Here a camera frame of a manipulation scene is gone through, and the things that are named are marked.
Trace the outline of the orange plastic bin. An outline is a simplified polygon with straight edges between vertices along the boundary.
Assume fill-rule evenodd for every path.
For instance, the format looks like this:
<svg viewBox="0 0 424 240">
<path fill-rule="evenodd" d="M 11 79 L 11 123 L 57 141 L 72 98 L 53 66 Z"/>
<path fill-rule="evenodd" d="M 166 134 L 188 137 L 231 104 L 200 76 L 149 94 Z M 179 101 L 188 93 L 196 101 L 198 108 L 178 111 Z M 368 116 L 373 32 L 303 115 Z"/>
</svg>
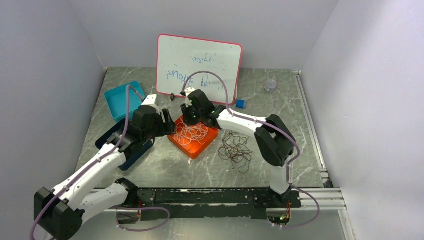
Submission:
<svg viewBox="0 0 424 240">
<path fill-rule="evenodd" d="M 217 138 L 218 133 L 218 129 L 202 123 L 186 125 L 181 115 L 175 121 L 175 134 L 167 138 L 190 159 L 196 159 Z"/>
</svg>

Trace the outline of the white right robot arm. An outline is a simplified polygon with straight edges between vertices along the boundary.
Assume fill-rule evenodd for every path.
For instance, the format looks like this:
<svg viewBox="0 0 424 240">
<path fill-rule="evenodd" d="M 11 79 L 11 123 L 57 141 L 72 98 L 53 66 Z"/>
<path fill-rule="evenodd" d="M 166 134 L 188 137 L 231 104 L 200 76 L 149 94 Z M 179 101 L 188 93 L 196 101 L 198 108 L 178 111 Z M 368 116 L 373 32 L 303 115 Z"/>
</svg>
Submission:
<svg viewBox="0 0 424 240">
<path fill-rule="evenodd" d="M 255 117 L 214 105 L 200 89 L 188 87 L 181 111 L 186 125 L 203 124 L 211 129 L 228 130 L 254 138 L 262 158 L 271 166 L 270 202 L 282 207 L 289 200 L 291 188 L 286 160 L 294 153 L 295 139 L 280 117 Z"/>
</svg>

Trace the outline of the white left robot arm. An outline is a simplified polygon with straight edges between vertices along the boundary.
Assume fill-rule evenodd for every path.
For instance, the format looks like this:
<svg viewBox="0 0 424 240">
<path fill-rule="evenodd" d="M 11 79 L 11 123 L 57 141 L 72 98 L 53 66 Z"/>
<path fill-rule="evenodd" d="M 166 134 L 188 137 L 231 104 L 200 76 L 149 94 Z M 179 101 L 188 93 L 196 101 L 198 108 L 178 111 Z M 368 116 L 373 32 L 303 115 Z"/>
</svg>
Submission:
<svg viewBox="0 0 424 240">
<path fill-rule="evenodd" d="M 35 193 L 30 239 L 40 226 L 56 240 L 69 240 L 85 222 L 109 208 L 138 206 L 138 187 L 126 178 L 91 191 L 113 170 L 128 170 L 155 138 L 174 132 L 169 111 L 155 104 L 141 105 L 131 119 L 120 120 L 97 140 L 98 152 L 83 167 L 52 189 L 42 187 Z"/>
</svg>

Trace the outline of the navy blue tray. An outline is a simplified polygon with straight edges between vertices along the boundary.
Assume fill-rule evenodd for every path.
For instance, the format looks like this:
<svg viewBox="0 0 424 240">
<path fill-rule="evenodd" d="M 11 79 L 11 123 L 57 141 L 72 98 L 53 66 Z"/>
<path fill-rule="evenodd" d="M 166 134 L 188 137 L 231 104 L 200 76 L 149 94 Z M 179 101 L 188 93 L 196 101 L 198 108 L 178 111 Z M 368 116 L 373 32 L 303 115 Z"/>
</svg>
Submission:
<svg viewBox="0 0 424 240">
<path fill-rule="evenodd" d="M 116 123 L 111 129 L 109 129 L 105 134 L 99 137 L 95 146 L 98 150 L 102 148 L 104 144 L 107 143 L 108 139 L 112 137 L 115 133 L 121 132 L 124 130 L 125 120 L 122 119 L 118 123 Z M 130 152 L 129 156 L 126 156 L 126 162 L 120 165 L 118 168 L 121 171 L 127 171 L 130 167 L 132 167 L 138 159 L 140 159 L 152 146 L 155 144 L 155 139 L 148 140 L 142 147 L 139 147 L 133 152 Z"/>
</svg>

